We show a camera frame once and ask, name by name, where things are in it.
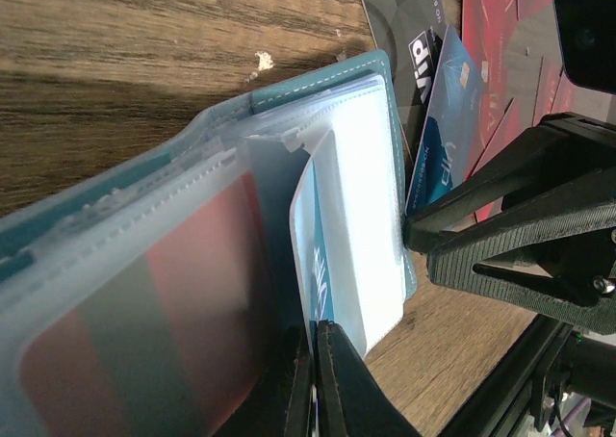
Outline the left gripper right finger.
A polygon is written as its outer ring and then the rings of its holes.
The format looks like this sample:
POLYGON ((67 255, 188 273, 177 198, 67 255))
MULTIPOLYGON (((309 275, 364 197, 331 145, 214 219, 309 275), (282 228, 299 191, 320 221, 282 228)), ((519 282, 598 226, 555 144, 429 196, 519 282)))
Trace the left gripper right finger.
POLYGON ((316 335, 320 436, 418 436, 387 399, 343 328, 320 321, 316 335))

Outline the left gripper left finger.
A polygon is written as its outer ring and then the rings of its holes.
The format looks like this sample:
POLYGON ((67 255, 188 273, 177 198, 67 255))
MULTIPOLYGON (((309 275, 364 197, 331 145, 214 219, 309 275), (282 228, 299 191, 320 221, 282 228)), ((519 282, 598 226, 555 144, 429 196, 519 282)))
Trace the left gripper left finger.
POLYGON ((291 327, 240 407, 217 436, 307 436, 313 365, 305 331, 291 327))

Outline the teal leather card holder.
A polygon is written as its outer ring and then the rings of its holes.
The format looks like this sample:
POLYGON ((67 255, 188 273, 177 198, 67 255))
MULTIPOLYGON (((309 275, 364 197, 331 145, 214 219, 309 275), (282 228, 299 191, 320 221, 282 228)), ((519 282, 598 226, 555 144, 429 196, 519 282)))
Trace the teal leather card holder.
POLYGON ((171 140, 1 221, 1 432, 213 436, 289 351, 317 434, 319 322, 365 356, 417 279, 404 157, 375 50, 245 93, 171 140))

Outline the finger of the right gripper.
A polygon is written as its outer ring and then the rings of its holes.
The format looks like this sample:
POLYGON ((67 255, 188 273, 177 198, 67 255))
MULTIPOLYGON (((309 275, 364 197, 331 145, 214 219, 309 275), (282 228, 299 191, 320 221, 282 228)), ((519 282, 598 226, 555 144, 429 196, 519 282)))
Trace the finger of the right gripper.
POLYGON ((615 127, 546 116, 404 224, 422 254, 503 254, 615 225, 615 127))
POLYGON ((426 257, 432 283, 599 334, 615 331, 615 205, 543 218, 517 208, 454 234, 426 257))

